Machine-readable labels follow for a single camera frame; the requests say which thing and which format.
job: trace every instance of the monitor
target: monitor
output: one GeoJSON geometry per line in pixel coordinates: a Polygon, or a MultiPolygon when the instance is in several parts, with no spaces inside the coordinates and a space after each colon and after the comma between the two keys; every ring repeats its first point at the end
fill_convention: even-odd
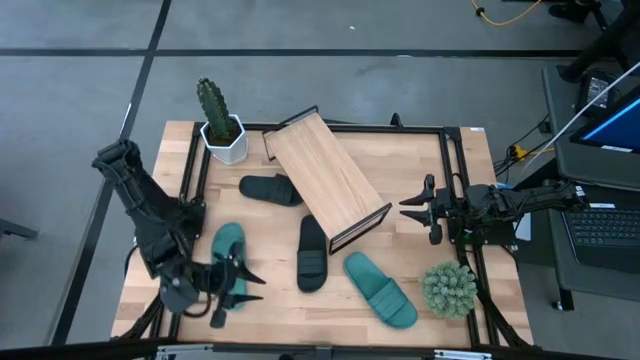
{"type": "Polygon", "coordinates": [[[571,140],[606,150],[640,153],[640,86],[611,106],[602,118],[578,130],[571,140]]]}

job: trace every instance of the black slipper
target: black slipper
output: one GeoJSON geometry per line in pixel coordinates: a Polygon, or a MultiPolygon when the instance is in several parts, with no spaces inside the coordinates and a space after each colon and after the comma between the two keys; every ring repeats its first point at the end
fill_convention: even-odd
{"type": "Polygon", "coordinates": [[[274,177],[245,176],[240,179],[240,193],[251,199],[283,206],[302,204],[302,197],[289,177],[280,174],[276,174],[274,177]]]}
{"type": "Polygon", "coordinates": [[[297,278],[302,292],[314,292],[327,280],[327,239],[313,215],[300,224],[297,278]]]}

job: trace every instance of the slide sandal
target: slide sandal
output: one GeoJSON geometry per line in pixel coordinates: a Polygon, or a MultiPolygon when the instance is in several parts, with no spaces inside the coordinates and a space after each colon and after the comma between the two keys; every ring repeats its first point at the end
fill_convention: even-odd
{"type": "MultiPolygon", "coordinates": [[[[244,240],[244,231],[242,226],[238,223],[227,223],[222,225],[213,237],[213,244],[211,244],[211,261],[215,262],[217,259],[213,256],[213,253],[218,253],[225,258],[229,256],[231,252],[231,245],[239,241],[242,243],[242,255],[239,259],[246,259],[246,246],[244,240]]],[[[229,294],[246,295],[247,294],[247,281],[237,278],[233,288],[229,291],[229,294]]],[[[237,304],[230,311],[237,311],[242,308],[244,303],[237,304]]]]}
{"type": "Polygon", "coordinates": [[[313,215],[302,218],[298,245],[298,288],[314,292],[327,280],[327,238],[313,215]]]}
{"type": "Polygon", "coordinates": [[[240,193],[256,200],[272,202],[283,206],[302,204],[302,197],[288,176],[276,174],[270,176],[248,175],[240,179],[240,193]]]}
{"type": "Polygon", "coordinates": [[[344,271],[385,324],[406,329],[416,323],[418,312],[407,295],[363,253],[347,256],[344,271]]]}

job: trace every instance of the succulent plant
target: succulent plant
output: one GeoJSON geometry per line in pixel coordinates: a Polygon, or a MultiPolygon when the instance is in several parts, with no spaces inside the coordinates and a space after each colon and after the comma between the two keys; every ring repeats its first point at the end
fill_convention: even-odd
{"type": "Polygon", "coordinates": [[[474,307],[477,289],[468,266],[457,261],[436,265],[420,278],[426,304],[439,318],[459,319],[474,307]]]}
{"type": "Polygon", "coordinates": [[[227,104],[220,88],[213,81],[202,78],[198,81],[197,93],[202,110],[207,116],[212,145],[226,146],[233,143],[238,136],[238,127],[235,121],[229,118],[227,104]]]}

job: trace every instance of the white cable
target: white cable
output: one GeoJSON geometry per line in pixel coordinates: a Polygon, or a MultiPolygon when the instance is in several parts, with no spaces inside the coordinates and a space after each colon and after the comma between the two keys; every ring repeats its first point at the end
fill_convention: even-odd
{"type": "Polygon", "coordinates": [[[558,138],[560,136],[562,136],[562,134],[569,128],[569,126],[571,126],[571,124],[573,124],[574,121],[576,121],[580,115],[582,115],[583,112],[585,112],[591,105],[593,105],[593,103],[595,103],[596,101],[598,101],[598,99],[600,99],[601,96],[603,96],[604,94],[606,94],[609,90],[611,90],[611,88],[613,88],[614,86],[616,86],[616,84],[618,84],[620,82],[620,80],[624,79],[625,77],[627,77],[627,75],[631,74],[635,69],[637,69],[638,67],[640,67],[640,62],[638,62],[637,64],[635,64],[631,69],[629,69],[629,71],[627,71],[626,73],[622,74],[622,76],[620,76],[618,79],[616,79],[616,81],[614,81],[613,83],[611,83],[611,85],[607,86],[606,89],[602,90],[602,92],[600,94],[598,94],[598,96],[596,96],[595,98],[593,98],[593,100],[591,100],[591,102],[589,102],[585,107],[582,108],[582,110],[578,111],[578,113],[576,114],[576,116],[573,117],[573,119],[571,119],[571,121],[569,121],[569,123],[567,125],[565,125],[562,130],[560,130],[560,132],[558,132],[558,134],[556,134],[556,136],[553,137],[553,139],[551,139],[543,148],[542,150],[538,151],[538,153],[533,157],[533,159],[529,160],[529,162],[524,166],[524,168],[522,169],[522,171],[520,172],[520,175],[524,174],[525,170],[527,170],[527,168],[529,167],[529,165],[531,165],[532,162],[534,162],[538,156],[540,156],[540,154],[542,154],[549,146],[551,146],[551,144],[553,144],[556,140],[558,140],[558,138]]]}

